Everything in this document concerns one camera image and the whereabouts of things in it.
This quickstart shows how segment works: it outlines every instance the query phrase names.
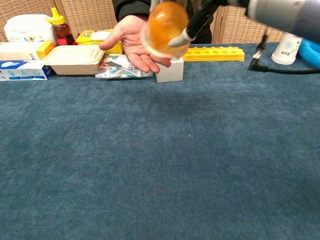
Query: yellow box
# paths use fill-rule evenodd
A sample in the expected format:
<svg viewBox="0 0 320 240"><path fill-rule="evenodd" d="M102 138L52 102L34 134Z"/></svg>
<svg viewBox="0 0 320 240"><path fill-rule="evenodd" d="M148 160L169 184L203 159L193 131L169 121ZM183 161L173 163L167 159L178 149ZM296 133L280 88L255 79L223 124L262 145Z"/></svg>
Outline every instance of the yellow box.
<svg viewBox="0 0 320 240"><path fill-rule="evenodd" d="M102 43L112 32L112 29L102 31L85 30L75 40L78 45L99 45ZM123 54L121 41L119 41L113 48L105 51L106 54Z"/></svg>
<svg viewBox="0 0 320 240"><path fill-rule="evenodd" d="M52 41L0 42L0 61L42 60L54 48Z"/></svg>

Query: yellow bottle cap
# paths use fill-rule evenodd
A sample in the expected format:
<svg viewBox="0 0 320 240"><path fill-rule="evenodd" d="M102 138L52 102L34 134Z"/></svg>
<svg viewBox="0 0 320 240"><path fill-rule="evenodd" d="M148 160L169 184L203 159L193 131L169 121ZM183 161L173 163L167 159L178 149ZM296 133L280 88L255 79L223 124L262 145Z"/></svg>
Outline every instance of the yellow bottle cap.
<svg viewBox="0 0 320 240"><path fill-rule="evenodd" d="M61 16L55 7L52 7L51 11L52 11L51 23L53 25L61 25L66 22L64 16Z"/></svg>

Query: yellow egg tray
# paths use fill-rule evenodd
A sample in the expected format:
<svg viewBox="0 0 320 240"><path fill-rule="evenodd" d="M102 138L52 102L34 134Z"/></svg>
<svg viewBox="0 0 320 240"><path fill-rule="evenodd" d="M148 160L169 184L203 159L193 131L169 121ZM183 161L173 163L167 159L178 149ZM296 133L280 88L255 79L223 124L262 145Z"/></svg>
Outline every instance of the yellow egg tray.
<svg viewBox="0 0 320 240"><path fill-rule="evenodd" d="M190 47L182 56L185 62L245 61L245 52L239 47Z"/></svg>

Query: person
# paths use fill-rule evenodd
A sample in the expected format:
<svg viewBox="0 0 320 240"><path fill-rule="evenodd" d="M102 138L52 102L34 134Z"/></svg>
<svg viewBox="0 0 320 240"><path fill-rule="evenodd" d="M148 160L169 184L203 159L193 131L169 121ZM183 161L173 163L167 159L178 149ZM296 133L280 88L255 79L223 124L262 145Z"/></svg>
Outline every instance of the person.
<svg viewBox="0 0 320 240"><path fill-rule="evenodd" d="M198 0L177 0L179 4L185 7L188 17L191 18L198 10ZM160 71L161 64L170 67L171 62L167 58L155 56L148 52L140 40L141 29L147 24L150 13L151 0L112 0L115 18L117 24L114 26L110 36L100 44L102 50L113 48L119 41L128 60L136 68L143 72ZM212 42L212 33L210 24L212 18L202 28L193 44L210 44Z"/></svg>

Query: white cup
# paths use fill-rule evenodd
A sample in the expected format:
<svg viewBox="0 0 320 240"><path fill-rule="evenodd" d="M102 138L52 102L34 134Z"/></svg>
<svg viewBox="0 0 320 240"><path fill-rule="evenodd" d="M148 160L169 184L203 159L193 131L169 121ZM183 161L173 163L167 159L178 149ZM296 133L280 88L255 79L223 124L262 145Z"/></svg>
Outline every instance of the white cup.
<svg viewBox="0 0 320 240"><path fill-rule="evenodd" d="M301 41L302 37L285 32L271 59L277 64L293 64L296 60Z"/></svg>

